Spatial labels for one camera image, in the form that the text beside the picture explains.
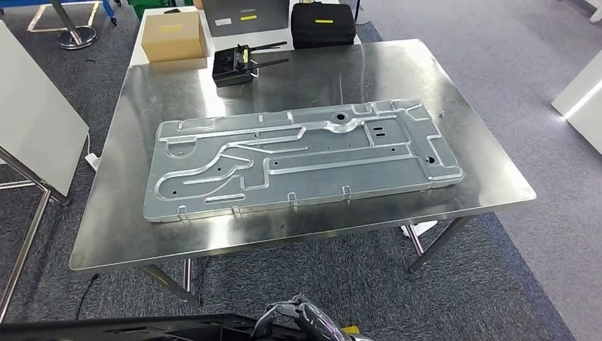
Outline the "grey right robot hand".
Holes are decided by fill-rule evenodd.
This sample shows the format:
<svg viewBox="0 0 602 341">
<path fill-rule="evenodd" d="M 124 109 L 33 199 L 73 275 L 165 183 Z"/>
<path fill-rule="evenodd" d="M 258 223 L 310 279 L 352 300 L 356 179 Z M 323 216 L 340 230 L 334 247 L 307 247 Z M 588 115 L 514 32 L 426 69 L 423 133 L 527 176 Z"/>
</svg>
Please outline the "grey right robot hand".
<svg viewBox="0 0 602 341">
<path fill-rule="evenodd" d="M 280 315 L 292 318 L 308 340 L 357 340 L 302 294 L 297 294 L 288 301 L 268 304 L 254 326 L 251 339 L 267 340 L 273 334 L 274 320 Z"/>
</svg>

